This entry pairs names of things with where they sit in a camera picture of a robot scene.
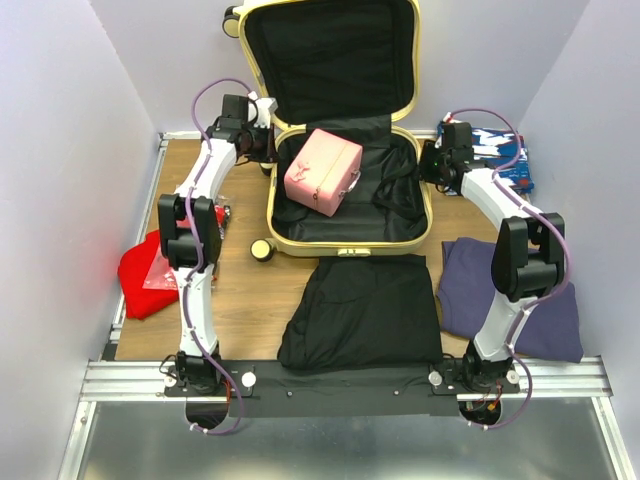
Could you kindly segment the pink cosmetic case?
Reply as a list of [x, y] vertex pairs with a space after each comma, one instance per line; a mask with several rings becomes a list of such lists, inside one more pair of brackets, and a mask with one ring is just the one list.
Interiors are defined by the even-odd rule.
[[316, 129], [284, 175], [289, 200], [332, 217], [361, 176], [363, 146]]

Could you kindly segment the cream yellow suitcase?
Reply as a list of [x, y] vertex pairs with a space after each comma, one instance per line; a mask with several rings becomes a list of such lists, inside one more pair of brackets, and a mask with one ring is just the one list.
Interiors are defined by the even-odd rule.
[[[421, 147], [400, 122], [419, 93], [421, 13], [415, 1], [246, 1], [227, 8], [259, 93], [276, 100], [269, 234], [252, 255], [403, 255], [426, 239], [431, 195], [418, 176]], [[323, 130], [363, 148], [355, 189], [333, 216], [286, 196], [284, 176]]]

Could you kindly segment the black garment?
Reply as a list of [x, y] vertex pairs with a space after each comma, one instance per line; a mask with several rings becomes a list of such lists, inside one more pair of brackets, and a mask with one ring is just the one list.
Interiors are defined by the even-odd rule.
[[285, 327], [277, 360], [306, 371], [441, 362], [426, 258], [320, 259]]

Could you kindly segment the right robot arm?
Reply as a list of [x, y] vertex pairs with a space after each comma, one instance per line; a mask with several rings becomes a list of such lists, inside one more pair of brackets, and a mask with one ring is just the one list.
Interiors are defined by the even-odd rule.
[[474, 155], [472, 127], [447, 118], [420, 159], [424, 181], [471, 201], [498, 231], [491, 263], [495, 287], [486, 319], [460, 358], [431, 374], [449, 390], [499, 392], [516, 385], [515, 346], [534, 309], [565, 282], [564, 220], [520, 197], [497, 170]]

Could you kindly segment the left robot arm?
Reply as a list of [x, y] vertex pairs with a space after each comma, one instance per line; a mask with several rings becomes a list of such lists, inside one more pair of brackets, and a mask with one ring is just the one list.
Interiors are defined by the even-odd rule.
[[157, 203], [160, 250], [176, 280], [181, 340], [175, 378], [201, 395], [225, 386], [238, 392], [221, 365], [212, 312], [212, 280], [222, 238], [216, 200], [239, 158], [271, 161], [275, 147], [272, 116], [277, 101], [257, 93], [225, 95], [222, 111], [201, 132], [200, 151], [185, 180]]

